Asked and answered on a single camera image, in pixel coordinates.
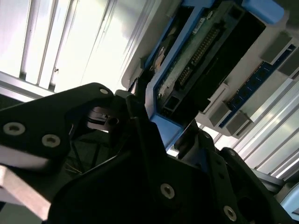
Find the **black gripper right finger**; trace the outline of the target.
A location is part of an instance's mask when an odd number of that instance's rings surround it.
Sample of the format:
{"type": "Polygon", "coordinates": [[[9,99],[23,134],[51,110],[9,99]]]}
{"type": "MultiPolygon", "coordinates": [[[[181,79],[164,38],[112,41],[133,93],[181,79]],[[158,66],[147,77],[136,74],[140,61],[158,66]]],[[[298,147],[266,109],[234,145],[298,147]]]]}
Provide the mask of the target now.
{"type": "Polygon", "coordinates": [[[179,159],[208,175],[215,224],[292,224],[293,219],[233,149],[218,150],[192,121],[177,141],[179,159]]]}

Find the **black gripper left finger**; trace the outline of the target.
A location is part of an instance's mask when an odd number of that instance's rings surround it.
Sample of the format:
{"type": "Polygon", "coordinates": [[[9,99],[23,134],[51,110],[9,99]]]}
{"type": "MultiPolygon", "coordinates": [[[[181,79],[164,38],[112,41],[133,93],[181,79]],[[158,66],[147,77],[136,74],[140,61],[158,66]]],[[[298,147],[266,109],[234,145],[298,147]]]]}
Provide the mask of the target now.
{"type": "Polygon", "coordinates": [[[31,210],[50,210],[71,182],[58,177],[71,141],[91,130],[110,133],[114,157],[132,152],[155,161],[166,155],[137,96],[91,83],[1,110],[1,188],[31,210]]]}

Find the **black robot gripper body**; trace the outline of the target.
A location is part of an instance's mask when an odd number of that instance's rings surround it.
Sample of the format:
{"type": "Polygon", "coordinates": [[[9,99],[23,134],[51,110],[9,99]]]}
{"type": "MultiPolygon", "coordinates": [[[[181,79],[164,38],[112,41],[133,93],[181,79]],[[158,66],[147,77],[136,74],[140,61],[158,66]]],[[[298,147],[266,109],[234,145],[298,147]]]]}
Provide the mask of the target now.
{"type": "Polygon", "coordinates": [[[56,195],[49,224],[234,224],[236,203],[199,167],[126,152],[56,195]]]}

